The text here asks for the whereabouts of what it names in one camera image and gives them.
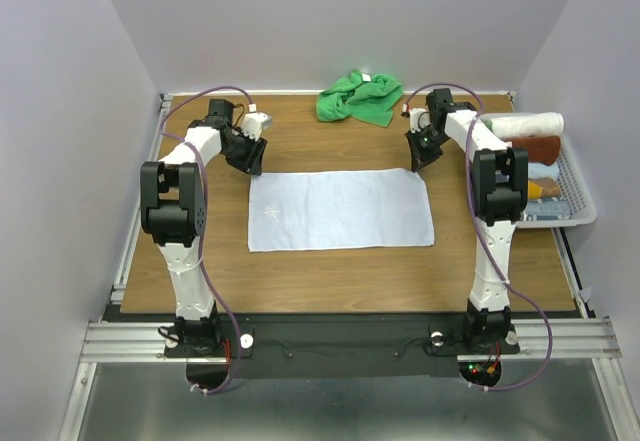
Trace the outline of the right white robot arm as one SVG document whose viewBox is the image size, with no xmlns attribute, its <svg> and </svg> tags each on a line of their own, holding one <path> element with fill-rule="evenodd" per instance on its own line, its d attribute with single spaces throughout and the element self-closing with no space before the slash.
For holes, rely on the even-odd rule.
<svg viewBox="0 0 640 441">
<path fill-rule="evenodd" d="M 454 339 L 472 351 L 505 340 L 511 330 L 508 277 L 516 223 L 528 201 L 528 154 L 499 139 L 469 102 L 448 88 L 426 96 L 424 108 L 402 106 L 411 170 L 418 172 L 454 141 L 464 151 L 467 203 L 476 234 L 474 280 L 460 332 Z"/>
</svg>

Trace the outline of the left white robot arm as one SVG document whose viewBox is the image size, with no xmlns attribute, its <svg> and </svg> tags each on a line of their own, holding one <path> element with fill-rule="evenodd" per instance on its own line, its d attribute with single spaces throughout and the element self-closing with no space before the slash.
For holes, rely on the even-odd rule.
<svg viewBox="0 0 640 441">
<path fill-rule="evenodd" d="M 204 274 L 206 166 L 221 155 L 235 169 L 261 175 L 267 146 L 262 133 L 272 124 L 269 114 L 251 104 L 237 125 L 234 109 L 228 100 L 210 100 L 206 116 L 189 124 L 169 154 L 140 168 L 141 227 L 164 257 L 175 296 L 174 325 L 160 330 L 168 350 L 206 356 L 228 346 Z"/>
</svg>

